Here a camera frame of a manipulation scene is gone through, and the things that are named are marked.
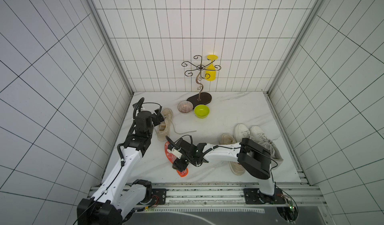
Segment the red insole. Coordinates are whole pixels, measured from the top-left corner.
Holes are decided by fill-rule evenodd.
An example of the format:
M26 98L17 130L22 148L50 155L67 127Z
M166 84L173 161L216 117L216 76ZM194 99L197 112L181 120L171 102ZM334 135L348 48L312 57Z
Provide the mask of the red insole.
M176 160L176 156L175 155L173 155L169 150L168 150L168 145L169 145L170 143L169 142L166 142L165 143L165 154L166 154L166 157L167 157L167 159L173 164L174 162L175 162L175 160ZM178 171L178 170L176 170L176 172L178 173L178 175L180 176L180 177L185 177L185 176L187 176L188 175L188 169L185 169L183 172L180 172L180 171Z

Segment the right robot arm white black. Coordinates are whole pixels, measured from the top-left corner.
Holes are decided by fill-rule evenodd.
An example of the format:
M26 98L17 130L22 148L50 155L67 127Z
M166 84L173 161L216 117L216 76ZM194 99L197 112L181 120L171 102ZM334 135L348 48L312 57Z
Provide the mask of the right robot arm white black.
M285 205L293 210L297 205L293 198L278 188L272 174L271 154L264 147L243 138L239 143L230 145L193 144L179 138L176 142L166 136L168 152L175 157L173 169L180 174L189 165L200 167L205 163L234 162L240 164L248 174L257 179L257 189L244 189L245 202L248 205Z

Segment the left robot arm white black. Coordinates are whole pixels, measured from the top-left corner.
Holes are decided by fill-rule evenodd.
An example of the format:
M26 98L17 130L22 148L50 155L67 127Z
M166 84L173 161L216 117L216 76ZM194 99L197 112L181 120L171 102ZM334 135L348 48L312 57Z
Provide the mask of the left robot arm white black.
M119 161L91 198L82 199L77 206L76 225L121 225L137 204L151 201L149 181L137 180L127 192L123 191L134 167L151 145L154 128L165 120L161 108L150 112L142 110L143 104L144 98L135 103L128 135L117 146Z

